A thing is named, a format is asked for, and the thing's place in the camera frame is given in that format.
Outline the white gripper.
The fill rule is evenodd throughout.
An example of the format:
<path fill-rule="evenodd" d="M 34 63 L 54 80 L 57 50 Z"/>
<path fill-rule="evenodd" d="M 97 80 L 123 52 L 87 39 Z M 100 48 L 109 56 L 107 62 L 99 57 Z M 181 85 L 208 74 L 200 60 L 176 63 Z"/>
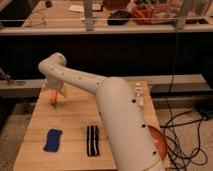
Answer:
<path fill-rule="evenodd" d="M 42 83 L 41 92 L 46 91 L 46 88 L 58 91 L 63 97 L 67 96 L 66 88 L 63 87 L 63 82 L 59 79 L 47 77 L 44 83 Z"/>

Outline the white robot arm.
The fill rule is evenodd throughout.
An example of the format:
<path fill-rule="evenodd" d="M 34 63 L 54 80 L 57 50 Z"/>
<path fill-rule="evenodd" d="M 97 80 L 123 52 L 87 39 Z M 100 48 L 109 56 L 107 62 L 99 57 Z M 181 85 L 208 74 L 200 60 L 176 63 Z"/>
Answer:
<path fill-rule="evenodd" d="M 118 171 L 166 171 L 163 159 L 137 104 L 134 91 L 121 77 L 105 77 L 66 67 L 54 53 L 38 64 L 48 89 L 68 83 L 93 93 Z"/>

